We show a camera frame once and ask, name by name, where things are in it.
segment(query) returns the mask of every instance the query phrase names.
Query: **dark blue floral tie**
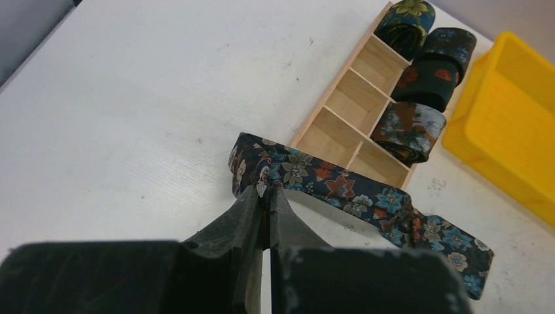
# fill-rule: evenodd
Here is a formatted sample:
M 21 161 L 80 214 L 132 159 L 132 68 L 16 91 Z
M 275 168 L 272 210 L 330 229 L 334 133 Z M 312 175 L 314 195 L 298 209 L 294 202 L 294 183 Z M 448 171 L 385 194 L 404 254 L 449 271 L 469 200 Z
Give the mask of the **dark blue floral tie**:
M 306 193 L 378 227 L 398 247 L 444 254 L 463 276 L 469 297 L 480 298 L 493 252 L 440 216 L 421 214 L 406 192 L 247 133 L 239 135 L 228 166 L 235 196 L 249 185 L 261 197 L 269 186 Z

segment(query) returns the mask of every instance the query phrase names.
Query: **folded fabric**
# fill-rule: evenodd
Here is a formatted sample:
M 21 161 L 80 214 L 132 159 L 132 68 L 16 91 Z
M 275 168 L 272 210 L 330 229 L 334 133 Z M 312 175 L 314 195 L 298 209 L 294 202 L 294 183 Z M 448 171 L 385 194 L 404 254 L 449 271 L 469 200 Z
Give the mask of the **folded fabric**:
M 406 192 L 248 133 L 239 135 L 228 166 L 235 196 L 250 185 L 261 197 L 272 187 L 306 193 L 378 227 L 398 247 L 445 254 L 469 297 L 480 298 L 493 252 L 440 216 L 421 214 Z
M 412 60 L 434 21 L 435 10 L 428 2 L 403 0 L 389 8 L 374 34 L 402 57 Z
M 457 67 L 455 79 L 458 86 L 470 64 L 476 47 L 476 36 L 471 32 L 456 27 L 440 27 L 434 29 L 426 38 L 424 46 L 414 61 L 446 60 Z
M 391 98 L 445 111 L 456 87 L 457 67 L 449 61 L 419 61 L 402 73 Z
M 390 103 L 370 138 L 409 167 L 426 162 L 447 119 L 419 103 Z

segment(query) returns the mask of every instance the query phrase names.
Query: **unrolled necktie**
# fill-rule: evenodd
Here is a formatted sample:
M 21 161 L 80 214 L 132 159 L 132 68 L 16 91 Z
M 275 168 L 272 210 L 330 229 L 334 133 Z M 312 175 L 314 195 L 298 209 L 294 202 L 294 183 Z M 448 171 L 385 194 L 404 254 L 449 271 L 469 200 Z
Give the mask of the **unrolled necktie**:
M 426 38 L 424 46 L 414 62 L 446 60 L 457 67 L 457 86 L 463 80 L 476 47 L 476 37 L 469 31 L 456 27 L 434 29 Z
M 457 67 L 449 61 L 419 61 L 402 73 L 391 98 L 445 111 L 456 87 Z
M 398 247 L 445 254 L 461 273 L 468 295 L 480 298 L 493 252 L 440 216 L 421 214 L 406 192 L 248 133 L 239 135 L 228 166 L 235 196 L 249 185 L 261 197 L 268 187 L 306 193 L 378 227 Z
M 402 57 L 412 60 L 434 21 L 435 10 L 428 2 L 403 0 L 389 8 L 374 33 Z
M 447 120 L 419 103 L 390 103 L 370 138 L 409 167 L 428 161 Z

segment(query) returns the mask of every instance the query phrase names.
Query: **wooden tray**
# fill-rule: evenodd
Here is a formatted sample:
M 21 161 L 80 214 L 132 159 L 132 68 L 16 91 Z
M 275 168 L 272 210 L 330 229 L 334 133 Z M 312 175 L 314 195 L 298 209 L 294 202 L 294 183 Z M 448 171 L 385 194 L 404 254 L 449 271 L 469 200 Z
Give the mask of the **wooden tray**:
M 289 146 L 366 177 L 405 188 L 407 167 L 370 139 L 403 70 L 410 65 L 374 35 L 388 3 L 297 131 Z

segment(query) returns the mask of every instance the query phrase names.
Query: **rolled necktie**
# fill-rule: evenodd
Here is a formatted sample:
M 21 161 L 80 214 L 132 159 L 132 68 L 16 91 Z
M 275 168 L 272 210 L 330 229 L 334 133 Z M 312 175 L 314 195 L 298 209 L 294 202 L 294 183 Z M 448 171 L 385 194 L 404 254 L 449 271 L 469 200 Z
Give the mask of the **rolled necktie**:
M 456 87 L 457 67 L 448 61 L 419 61 L 402 73 L 391 98 L 445 111 Z
M 386 12 L 374 33 L 407 60 L 424 45 L 435 21 L 435 10 L 426 1 L 403 0 Z
M 390 103 L 370 138 L 408 165 L 428 161 L 447 119 L 419 103 Z
M 471 32 L 456 27 L 440 27 L 428 35 L 414 61 L 452 62 L 457 67 L 458 74 L 455 81 L 458 86 L 465 76 L 475 47 L 476 36 Z
M 376 226 L 398 247 L 444 254 L 469 297 L 480 298 L 493 252 L 440 216 L 421 214 L 406 192 L 248 133 L 239 135 L 228 166 L 235 196 L 249 185 L 260 197 L 272 187 L 303 192 Z

